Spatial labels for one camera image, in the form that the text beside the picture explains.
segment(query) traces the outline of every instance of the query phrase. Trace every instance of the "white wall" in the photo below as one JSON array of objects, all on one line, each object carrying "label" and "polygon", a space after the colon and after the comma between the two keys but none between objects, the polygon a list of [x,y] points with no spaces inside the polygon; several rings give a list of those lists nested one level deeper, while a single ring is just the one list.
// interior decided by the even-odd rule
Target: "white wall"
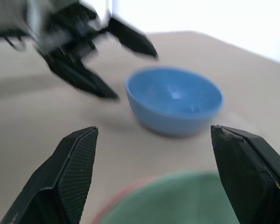
[{"label": "white wall", "polygon": [[107,12],[109,0],[81,0],[85,5],[92,6],[100,18],[104,18]]},{"label": "white wall", "polygon": [[145,32],[193,30],[280,62],[280,0],[113,0]]}]

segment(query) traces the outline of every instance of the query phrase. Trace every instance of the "beige table surface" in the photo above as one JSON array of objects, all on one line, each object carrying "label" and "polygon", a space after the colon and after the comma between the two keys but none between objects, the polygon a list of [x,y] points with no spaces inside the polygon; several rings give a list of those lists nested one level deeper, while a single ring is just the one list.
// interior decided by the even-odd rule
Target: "beige table surface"
[{"label": "beige table surface", "polygon": [[152,35],[151,40],[158,63],[106,41],[88,64],[117,91],[119,104],[74,90],[49,72],[31,46],[21,54],[0,42],[0,220],[62,137],[88,126],[98,126],[99,138],[83,224],[114,192],[138,178],[216,170],[210,130],[168,139],[135,121],[124,83],[145,66],[178,66],[212,79],[226,100],[213,124],[259,134],[280,153],[279,64],[196,33]]}]

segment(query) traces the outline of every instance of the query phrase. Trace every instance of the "black robotic claw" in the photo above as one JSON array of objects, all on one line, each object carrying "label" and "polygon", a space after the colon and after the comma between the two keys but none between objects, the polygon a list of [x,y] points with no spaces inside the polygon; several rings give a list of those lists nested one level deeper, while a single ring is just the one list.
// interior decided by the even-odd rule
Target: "black robotic claw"
[{"label": "black robotic claw", "polygon": [[220,178],[240,224],[280,224],[280,156],[260,136],[212,126]]},{"label": "black robotic claw", "polygon": [[80,222],[96,152],[98,129],[66,136],[31,175],[0,224],[77,224]]},{"label": "black robotic claw", "polygon": [[51,29],[62,28],[68,32],[71,41],[62,47],[41,54],[53,73],[75,88],[100,98],[118,99],[118,95],[94,72],[85,68],[81,59],[97,49],[93,40],[110,33],[131,51],[157,59],[152,43],[142,34],[111,17],[108,25],[94,28],[89,21],[96,20],[97,14],[81,4],[74,4],[52,16]]}]

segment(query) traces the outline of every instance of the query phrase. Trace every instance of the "green object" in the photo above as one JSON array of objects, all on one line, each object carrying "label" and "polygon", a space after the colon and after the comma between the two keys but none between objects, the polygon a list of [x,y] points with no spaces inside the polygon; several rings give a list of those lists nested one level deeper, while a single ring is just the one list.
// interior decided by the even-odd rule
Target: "green object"
[{"label": "green object", "polygon": [[128,194],[98,224],[239,224],[215,173],[164,176]]}]

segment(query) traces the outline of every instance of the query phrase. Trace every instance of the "red rim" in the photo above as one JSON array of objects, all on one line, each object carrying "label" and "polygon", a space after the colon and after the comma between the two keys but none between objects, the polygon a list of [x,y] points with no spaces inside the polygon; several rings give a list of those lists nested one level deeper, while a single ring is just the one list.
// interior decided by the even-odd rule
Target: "red rim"
[{"label": "red rim", "polygon": [[119,193],[117,193],[114,197],[111,198],[108,203],[106,203],[105,206],[103,206],[99,212],[96,214],[94,219],[92,220],[91,224],[98,224],[101,218],[115,205],[117,204],[122,198],[124,198],[127,194],[132,192],[135,189],[138,189],[142,187],[143,185],[146,185],[152,181],[154,181],[156,177],[149,177],[145,179],[141,179],[139,181],[136,181],[132,183],[131,185],[128,185],[126,188],[121,190]]}]

